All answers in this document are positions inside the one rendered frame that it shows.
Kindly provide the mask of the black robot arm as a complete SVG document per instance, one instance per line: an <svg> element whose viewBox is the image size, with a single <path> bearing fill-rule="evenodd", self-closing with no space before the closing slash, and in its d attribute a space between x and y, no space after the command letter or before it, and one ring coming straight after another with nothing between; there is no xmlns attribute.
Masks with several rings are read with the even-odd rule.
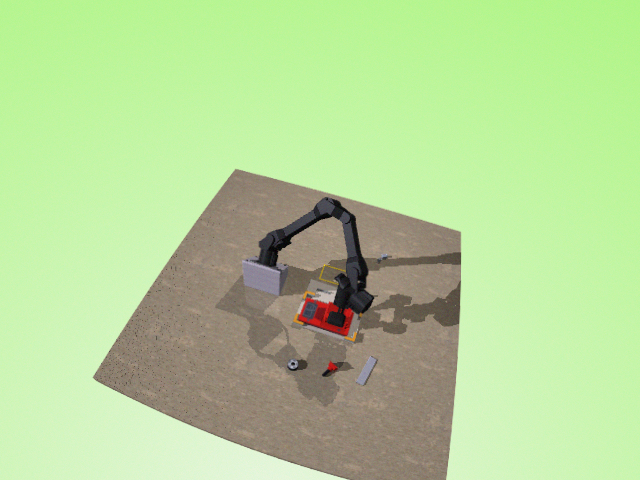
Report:
<svg viewBox="0 0 640 480"><path fill-rule="evenodd" d="M349 310L350 307L356 314L363 314L371 307L374 299L374 297L364 289L366 288L369 270L361 254L356 217L342 207L338 200L324 197L315 205L314 209L306 215L285 228L269 232L266 237L259 242L261 252L259 260L256 262L267 267L276 266L278 251L292 244L290 240L293 236L316 222L330 217L335 217L343 224L348 256L346 262L347 276L340 273L334 278L339 283L337 295L344 299L350 298L350 303L347 304L346 309ZM358 283L358 281L360 283Z"/></svg>

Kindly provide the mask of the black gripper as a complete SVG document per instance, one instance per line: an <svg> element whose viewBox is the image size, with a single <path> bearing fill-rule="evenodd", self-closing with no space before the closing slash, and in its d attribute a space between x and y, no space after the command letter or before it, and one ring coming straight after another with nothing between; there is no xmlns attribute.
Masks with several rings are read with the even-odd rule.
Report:
<svg viewBox="0 0 640 480"><path fill-rule="evenodd" d="M333 304L336 305L337 307L339 307L338 312L334 312L331 311L329 313L328 319L327 319L327 323L338 326L338 327L343 327L346 321L346 316L344 315L344 311L345 311L345 307L347 306L348 303L350 303L350 298L348 299L344 299L341 298L339 295L335 296L334 302ZM342 309L342 311L341 311ZM341 314L340 314L341 312Z"/></svg>

